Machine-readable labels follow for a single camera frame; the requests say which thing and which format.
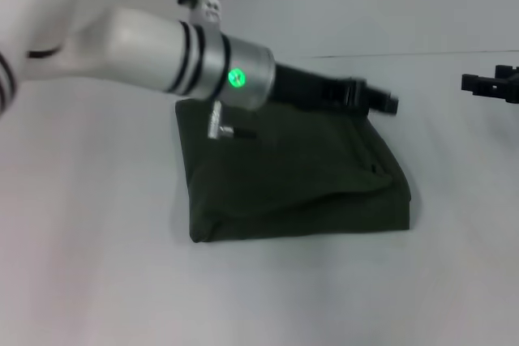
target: green fabric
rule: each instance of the green fabric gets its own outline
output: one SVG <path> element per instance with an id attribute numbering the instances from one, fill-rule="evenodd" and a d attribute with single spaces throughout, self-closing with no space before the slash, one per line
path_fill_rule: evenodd
<path id="1" fill-rule="evenodd" d="M 257 139 L 207 138 L 208 102 L 176 104 L 195 242 L 408 229 L 410 191 L 365 117 L 224 109 Z"/>

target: green light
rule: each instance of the green light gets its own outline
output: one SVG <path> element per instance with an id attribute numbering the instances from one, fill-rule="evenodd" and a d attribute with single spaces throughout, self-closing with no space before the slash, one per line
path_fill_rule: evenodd
<path id="1" fill-rule="evenodd" d="M 231 72 L 229 72 L 229 82 L 233 87 L 241 88 L 247 82 L 247 77 L 243 73 L 243 70 L 234 68 Z"/>

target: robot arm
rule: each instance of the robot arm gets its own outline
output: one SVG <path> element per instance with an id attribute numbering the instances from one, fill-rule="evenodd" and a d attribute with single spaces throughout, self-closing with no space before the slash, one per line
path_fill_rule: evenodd
<path id="1" fill-rule="evenodd" d="M 275 100 L 301 109 L 396 113 L 397 100 L 364 80 L 278 65 L 269 49 L 222 34 L 218 0 L 179 1 L 191 7 L 193 23 L 115 9 L 67 36 L 75 0 L 0 0 L 0 109 L 21 79 L 81 76 L 249 110 Z"/>

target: black stripe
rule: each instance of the black stripe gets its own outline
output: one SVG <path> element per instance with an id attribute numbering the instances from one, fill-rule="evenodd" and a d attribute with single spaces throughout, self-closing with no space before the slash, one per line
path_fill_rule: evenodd
<path id="1" fill-rule="evenodd" d="M 27 53 L 27 58 L 47 58 L 54 56 L 57 52 L 61 50 L 61 46 L 50 50 L 32 50 Z"/>
<path id="2" fill-rule="evenodd" d="M 205 35 L 204 30 L 199 26 L 195 25 L 196 34 L 198 36 L 198 47 L 199 47 L 199 56 L 198 62 L 196 63 L 195 73 L 191 77 L 191 81 L 186 88 L 186 91 L 183 93 L 184 96 L 188 96 L 195 85 L 198 83 L 200 75 L 202 74 L 202 64 L 204 63 L 204 52 L 205 52 Z"/>
<path id="3" fill-rule="evenodd" d="M 184 75 L 186 73 L 187 63 L 189 62 L 189 56 L 191 54 L 191 36 L 189 34 L 189 27 L 185 22 L 180 21 L 180 24 L 182 25 L 182 29 L 184 30 L 184 36 L 186 37 L 186 45 L 184 46 L 184 57 L 182 59 L 182 65 L 180 66 L 178 76 L 175 79 L 175 82 L 173 83 L 171 88 L 167 91 L 168 93 L 174 93 L 177 90 L 180 83 L 182 82 L 182 79 L 184 78 Z"/>
<path id="4" fill-rule="evenodd" d="M 7 62 L 6 58 L 3 57 L 3 54 L 0 52 L 0 66 L 3 67 L 3 70 L 6 72 L 6 75 L 7 75 L 7 82 L 9 82 L 9 92 L 11 93 L 11 100 L 13 100 L 15 98 L 15 94 L 16 94 L 16 80 L 15 80 L 15 74 L 13 73 L 12 69 L 11 69 L 11 66 L 9 65 L 9 62 Z M 6 92 L 4 91 L 4 89 L 2 88 L 2 86 L 0 86 L 0 93 L 2 93 L 2 107 L 0 108 L 1 110 L 4 110 L 7 106 L 7 97 L 6 97 Z"/>
<path id="5" fill-rule="evenodd" d="M 216 100 L 220 95 L 222 89 L 224 89 L 225 81 L 227 80 L 227 76 L 230 72 L 230 42 L 229 38 L 225 34 L 221 35 L 221 39 L 224 41 L 224 53 L 225 53 L 225 64 L 223 71 L 221 72 L 220 80 L 218 80 L 217 87 L 212 92 L 209 97 L 210 100 Z"/>

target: folded green towel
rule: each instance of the folded green towel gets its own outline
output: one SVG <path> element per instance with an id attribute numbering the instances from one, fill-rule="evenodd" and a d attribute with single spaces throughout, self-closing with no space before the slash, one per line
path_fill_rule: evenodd
<path id="1" fill-rule="evenodd" d="M 257 139 L 208 139 L 212 104 L 176 104 L 195 242 L 410 227 L 410 190 L 366 117 L 224 109 Z"/>

